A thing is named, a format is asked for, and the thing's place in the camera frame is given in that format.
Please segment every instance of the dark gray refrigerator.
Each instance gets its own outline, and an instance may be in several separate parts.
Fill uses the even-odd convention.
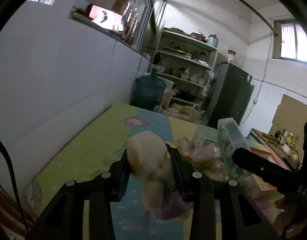
[[[201,109],[205,110],[208,126],[217,129],[218,120],[232,117],[237,125],[247,108],[253,87],[252,76],[233,64],[221,64]]]

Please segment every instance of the purple cloth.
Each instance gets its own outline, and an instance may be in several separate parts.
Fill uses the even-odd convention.
[[[169,220],[186,213],[192,207],[193,202],[184,202],[177,189],[174,189],[164,192],[161,207],[156,210],[156,217],[159,220]]]

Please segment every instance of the phone screen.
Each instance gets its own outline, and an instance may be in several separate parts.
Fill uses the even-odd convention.
[[[111,10],[102,8],[97,5],[92,5],[89,17],[92,18],[92,22],[100,27],[114,31],[116,33],[122,33],[124,29],[122,15],[113,12]]]

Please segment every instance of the stuffed animal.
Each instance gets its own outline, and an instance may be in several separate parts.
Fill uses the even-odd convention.
[[[143,182],[144,207],[160,220],[186,220],[193,203],[185,203],[178,194],[163,140],[150,131],[137,133],[127,142],[127,157],[131,174]]]

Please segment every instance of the pipe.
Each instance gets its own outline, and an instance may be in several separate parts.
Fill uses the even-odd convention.
[[[253,8],[250,4],[248,4],[245,0],[238,0],[240,2],[242,2],[245,6],[247,6],[250,10],[252,10],[274,33],[275,36],[279,36],[279,34],[276,32],[276,30],[274,29],[274,27],[271,26],[271,24],[260,14],[258,13],[258,11]]]

